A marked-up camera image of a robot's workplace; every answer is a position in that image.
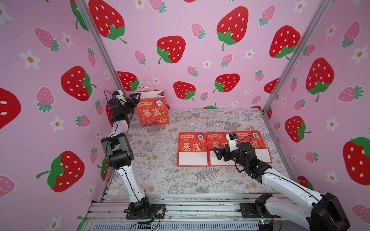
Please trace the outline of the red paper bag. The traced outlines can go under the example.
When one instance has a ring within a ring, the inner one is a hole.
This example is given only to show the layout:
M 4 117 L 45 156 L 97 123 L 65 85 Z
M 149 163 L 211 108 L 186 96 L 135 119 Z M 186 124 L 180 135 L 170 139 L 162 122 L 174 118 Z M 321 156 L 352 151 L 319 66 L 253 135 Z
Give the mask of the red paper bag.
M 168 125 L 169 115 L 163 90 L 154 90 L 152 85 L 144 80 L 140 84 L 140 102 L 135 107 L 144 128 Z
M 253 147 L 258 159 L 272 164 L 270 150 L 265 144 L 260 131 L 255 130 L 249 122 L 241 122 L 239 129 L 234 133 L 238 136 L 239 148 L 245 147 L 250 150 Z
M 187 126 L 186 132 L 178 136 L 178 167 L 207 167 L 209 165 L 207 136 L 198 132 L 195 123 Z
M 226 138 L 228 134 L 229 132 L 225 132 L 225 128 L 222 123 L 216 123 L 213 125 L 213 132 L 206 133 L 209 166 L 228 167 L 234 165 L 232 161 L 225 162 L 223 159 L 218 160 L 213 151 L 213 148 L 224 149 L 229 145 L 229 142 Z

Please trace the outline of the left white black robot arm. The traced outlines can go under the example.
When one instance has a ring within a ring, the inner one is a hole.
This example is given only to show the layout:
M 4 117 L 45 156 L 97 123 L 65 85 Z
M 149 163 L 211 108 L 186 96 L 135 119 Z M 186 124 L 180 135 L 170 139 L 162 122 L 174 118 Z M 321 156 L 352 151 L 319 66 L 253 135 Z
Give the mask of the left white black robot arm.
M 147 219 L 152 213 L 149 199 L 136 180 L 132 165 L 134 153 L 126 136 L 129 129 L 128 116 L 134 112 L 140 97 L 140 93 L 134 93 L 124 100 L 120 90 L 112 94 L 108 100 L 112 132 L 101 140 L 108 165 L 123 179 L 130 197 L 128 209 L 124 212 L 127 219 Z

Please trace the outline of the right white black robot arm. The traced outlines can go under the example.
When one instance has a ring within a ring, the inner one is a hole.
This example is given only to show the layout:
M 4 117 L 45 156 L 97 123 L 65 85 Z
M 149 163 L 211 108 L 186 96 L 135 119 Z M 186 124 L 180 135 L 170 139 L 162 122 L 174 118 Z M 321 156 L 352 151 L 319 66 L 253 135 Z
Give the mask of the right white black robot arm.
M 241 172 L 291 199 L 288 203 L 264 193 L 255 202 L 258 215 L 279 216 L 309 231 L 347 231 L 350 228 L 349 219 L 335 195 L 321 194 L 286 178 L 258 159 L 248 142 L 230 141 L 226 148 L 215 147 L 213 151 L 218 160 L 235 162 L 237 167 L 242 167 Z

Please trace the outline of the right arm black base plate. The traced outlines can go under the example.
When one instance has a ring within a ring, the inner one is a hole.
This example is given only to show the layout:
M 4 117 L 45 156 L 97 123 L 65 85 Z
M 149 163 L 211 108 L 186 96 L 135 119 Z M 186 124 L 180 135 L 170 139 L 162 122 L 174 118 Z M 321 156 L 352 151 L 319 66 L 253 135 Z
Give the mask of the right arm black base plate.
M 241 203 L 238 212 L 243 218 L 280 218 L 280 216 L 269 213 L 265 205 L 256 203 Z

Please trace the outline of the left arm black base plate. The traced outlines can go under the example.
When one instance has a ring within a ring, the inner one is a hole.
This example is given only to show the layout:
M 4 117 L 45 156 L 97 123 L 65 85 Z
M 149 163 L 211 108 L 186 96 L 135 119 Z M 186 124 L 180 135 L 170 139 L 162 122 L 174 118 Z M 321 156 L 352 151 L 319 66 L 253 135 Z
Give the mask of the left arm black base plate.
M 141 209 L 134 209 L 133 205 L 129 205 L 128 209 L 124 210 L 126 219 L 164 219 L 166 211 L 165 204 L 153 204 L 150 207 L 142 207 Z

